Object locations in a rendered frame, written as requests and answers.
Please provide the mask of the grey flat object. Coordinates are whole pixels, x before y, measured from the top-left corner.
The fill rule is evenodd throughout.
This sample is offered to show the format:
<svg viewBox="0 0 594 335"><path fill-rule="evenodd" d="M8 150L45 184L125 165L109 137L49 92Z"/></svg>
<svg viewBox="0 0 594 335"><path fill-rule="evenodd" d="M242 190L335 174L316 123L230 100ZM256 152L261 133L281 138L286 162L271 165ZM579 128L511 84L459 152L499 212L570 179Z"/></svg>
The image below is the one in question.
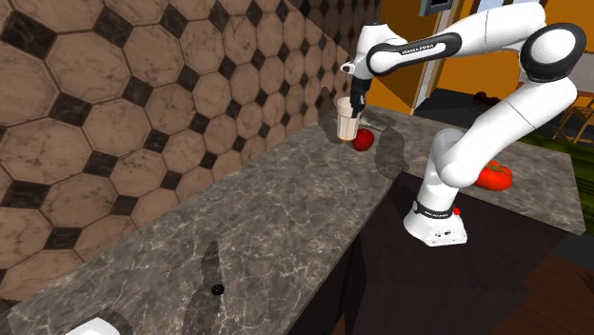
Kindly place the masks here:
<svg viewBox="0 0 594 335"><path fill-rule="evenodd" d="M381 121L366 112L361 113L359 123L363 127L372 128L380 132L383 132L389 128L388 123Z"/></svg>

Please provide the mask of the cream ribbed cup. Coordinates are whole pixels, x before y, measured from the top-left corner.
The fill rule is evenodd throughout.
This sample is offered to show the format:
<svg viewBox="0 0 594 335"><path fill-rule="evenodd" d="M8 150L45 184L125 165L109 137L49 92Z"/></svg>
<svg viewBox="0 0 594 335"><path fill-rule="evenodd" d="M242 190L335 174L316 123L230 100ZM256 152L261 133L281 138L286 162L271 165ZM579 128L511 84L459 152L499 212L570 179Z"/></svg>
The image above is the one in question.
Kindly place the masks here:
<svg viewBox="0 0 594 335"><path fill-rule="evenodd" d="M359 113L355 112L349 97L342 97L336 102L337 136L342 141L355 139L359 127Z"/></svg>

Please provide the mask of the red apple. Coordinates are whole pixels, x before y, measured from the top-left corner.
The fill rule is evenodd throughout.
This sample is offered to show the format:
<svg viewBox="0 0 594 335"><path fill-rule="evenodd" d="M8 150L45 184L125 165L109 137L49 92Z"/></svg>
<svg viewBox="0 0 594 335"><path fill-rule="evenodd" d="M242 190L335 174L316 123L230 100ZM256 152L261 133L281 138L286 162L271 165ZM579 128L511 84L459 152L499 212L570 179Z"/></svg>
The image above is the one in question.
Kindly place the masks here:
<svg viewBox="0 0 594 335"><path fill-rule="evenodd" d="M366 151L374 143L374 134L366 128L359 128L351 144L357 151Z"/></svg>

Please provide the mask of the red tomato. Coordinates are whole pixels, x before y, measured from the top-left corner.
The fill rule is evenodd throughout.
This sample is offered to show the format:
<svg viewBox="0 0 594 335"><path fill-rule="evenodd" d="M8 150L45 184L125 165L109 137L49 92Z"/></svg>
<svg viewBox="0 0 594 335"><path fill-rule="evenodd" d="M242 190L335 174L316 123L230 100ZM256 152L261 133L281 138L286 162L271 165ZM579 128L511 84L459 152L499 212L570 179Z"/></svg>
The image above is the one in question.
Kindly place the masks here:
<svg viewBox="0 0 594 335"><path fill-rule="evenodd" d="M512 183L512 171L508 167L491 160L483 167L474 185L488 190L503 191L510 188Z"/></svg>

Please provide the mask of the dark robot stand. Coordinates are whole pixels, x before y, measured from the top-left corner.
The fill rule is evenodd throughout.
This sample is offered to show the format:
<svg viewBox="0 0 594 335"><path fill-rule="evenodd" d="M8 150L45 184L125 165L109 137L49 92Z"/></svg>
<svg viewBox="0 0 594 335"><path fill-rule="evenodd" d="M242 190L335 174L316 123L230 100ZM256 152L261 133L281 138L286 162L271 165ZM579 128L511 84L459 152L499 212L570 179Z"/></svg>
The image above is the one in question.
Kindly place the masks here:
<svg viewBox="0 0 594 335"><path fill-rule="evenodd" d="M565 231L462 194L467 242L426 246L402 222L420 184L399 175L288 335L490 335L526 300Z"/></svg>

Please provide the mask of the wooden chair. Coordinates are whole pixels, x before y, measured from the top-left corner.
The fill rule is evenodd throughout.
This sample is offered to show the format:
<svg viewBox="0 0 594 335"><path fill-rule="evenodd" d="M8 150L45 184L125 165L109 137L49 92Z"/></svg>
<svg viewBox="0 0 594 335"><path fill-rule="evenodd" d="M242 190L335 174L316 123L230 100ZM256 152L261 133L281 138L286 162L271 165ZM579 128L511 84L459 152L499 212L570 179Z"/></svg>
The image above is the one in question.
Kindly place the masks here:
<svg viewBox="0 0 594 335"><path fill-rule="evenodd" d="M594 92L578 91L574 102L563 112L553 139L594 146Z"/></svg>

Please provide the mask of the white rounded object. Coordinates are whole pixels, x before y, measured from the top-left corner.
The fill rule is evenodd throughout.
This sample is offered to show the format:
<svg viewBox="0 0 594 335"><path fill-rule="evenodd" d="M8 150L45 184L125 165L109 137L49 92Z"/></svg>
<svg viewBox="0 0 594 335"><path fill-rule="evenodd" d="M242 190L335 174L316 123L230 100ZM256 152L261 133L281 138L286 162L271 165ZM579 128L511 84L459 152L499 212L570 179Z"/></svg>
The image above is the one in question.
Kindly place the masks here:
<svg viewBox="0 0 594 335"><path fill-rule="evenodd" d="M86 321L64 335L121 335L120 331L100 317Z"/></svg>

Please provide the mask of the grey framed wall picture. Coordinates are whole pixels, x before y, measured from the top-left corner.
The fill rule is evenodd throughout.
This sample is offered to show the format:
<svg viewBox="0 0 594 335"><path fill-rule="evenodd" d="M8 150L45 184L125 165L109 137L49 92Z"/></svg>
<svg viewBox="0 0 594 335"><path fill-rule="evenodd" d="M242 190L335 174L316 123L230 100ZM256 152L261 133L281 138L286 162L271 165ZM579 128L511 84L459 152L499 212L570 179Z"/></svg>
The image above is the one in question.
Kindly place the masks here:
<svg viewBox="0 0 594 335"><path fill-rule="evenodd" d="M450 10L454 0L420 0L421 6L419 16L425 17L430 14Z"/></svg>

